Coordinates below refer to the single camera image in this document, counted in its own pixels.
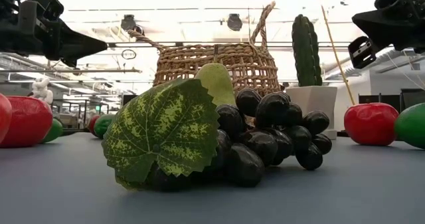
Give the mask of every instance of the table surface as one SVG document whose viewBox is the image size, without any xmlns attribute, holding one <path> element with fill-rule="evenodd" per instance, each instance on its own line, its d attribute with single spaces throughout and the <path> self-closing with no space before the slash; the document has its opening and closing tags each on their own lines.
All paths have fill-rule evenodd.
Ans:
<svg viewBox="0 0 425 224">
<path fill-rule="evenodd" d="M 252 189 L 134 192 L 115 182 L 100 141 L 79 133 L 0 150 L 0 223 L 422 224 L 424 168 L 425 152 L 405 143 L 338 138 L 320 169 L 304 171 L 290 157 Z"/>
</svg>

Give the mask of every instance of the green pear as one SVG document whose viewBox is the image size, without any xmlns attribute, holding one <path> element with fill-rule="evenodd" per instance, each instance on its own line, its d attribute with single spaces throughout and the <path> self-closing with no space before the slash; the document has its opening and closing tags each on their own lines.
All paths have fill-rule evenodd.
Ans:
<svg viewBox="0 0 425 224">
<path fill-rule="evenodd" d="M 213 97 L 213 104 L 217 106 L 229 104 L 236 107 L 232 79 L 223 64 L 206 64 L 198 71 L 195 78 L 199 79 L 202 86 L 208 89 L 208 94 Z"/>
</svg>

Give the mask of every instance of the red apple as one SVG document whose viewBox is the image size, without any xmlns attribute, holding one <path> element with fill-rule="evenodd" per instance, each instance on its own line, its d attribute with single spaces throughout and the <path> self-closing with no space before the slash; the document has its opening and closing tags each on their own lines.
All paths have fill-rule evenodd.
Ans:
<svg viewBox="0 0 425 224">
<path fill-rule="evenodd" d="M 90 122 L 88 123 L 88 129 L 89 129 L 89 131 L 93 134 L 93 135 L 95 135 L 96 137 L 97 137 L 97 135 L 96 135 L 96 133 L 94 132 L 94 124 L 96 123 L 96 120 L 98 119 L 98 118 L 100 118 L 100 115 L 94 115 L 93 117 L 92 117 L 92 119 L 90 119 Z"/>
<path fill-rule="evenodd" d="M 344 127 L 358 144 L 387 146 L 396 139 L 394 123 L 397 117 L 397 110 L 389 104 L 358 104 L 346 111 Z"/>
<path fill-rule="evenodd" d="M 50 106 L 39 99 L 8 96 L 12 106 L 12 121 L 0 148 L 26 148 L 39 144 L 53 122 Z"/>
<path fill-rule="evenodd" d="M 5 138 L 12 120 L 12 106 L 9 100 L 0 94 L 0 143 Z"/>
</svg>

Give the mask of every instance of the wicker basket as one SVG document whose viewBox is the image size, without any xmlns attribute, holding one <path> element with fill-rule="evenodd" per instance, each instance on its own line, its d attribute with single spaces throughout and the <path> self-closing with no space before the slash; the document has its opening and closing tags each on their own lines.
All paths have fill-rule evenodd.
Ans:
<svg viewBox="0 0 425 224">
<path fill-rule="evenodd" d="M 278 68 L 268 52 L 265 30 L 266 18 L 274 5 L 273 2 L 264 8 L 248 44 L 187 45 L 170 48 L 153 42 L 135 31 L 129 31 L 129 34 L 137 41 L 149 43 L 159 50 L 154 86 L 179 77 L 192 78 L 204 64 L 215 61 L 228 69 L 235 93 L 250 87 L 263 96 L 280 90 L 276 74 Z M 262 36 L 261 47 L 253 45 L 258 33 Z"/>
</svg>

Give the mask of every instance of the white planter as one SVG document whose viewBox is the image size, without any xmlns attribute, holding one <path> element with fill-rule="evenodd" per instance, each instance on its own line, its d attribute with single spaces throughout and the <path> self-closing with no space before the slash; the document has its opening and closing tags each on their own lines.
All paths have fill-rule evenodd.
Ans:
<svg viewBox="0 0 425 224">
<path fill-rule="evenodd" d="M 333 109 L 337 98 L 337 87 L 331 86 L 306 86 L 287 88 L 286 93 L 291 97 L 293 103 L 299 105 L 303 115 L 311 111 L 322 111 L 330 120 L 329 127 L 323 132 L 331 140 L 337 138 L 334 130 Z"/>
</svg>

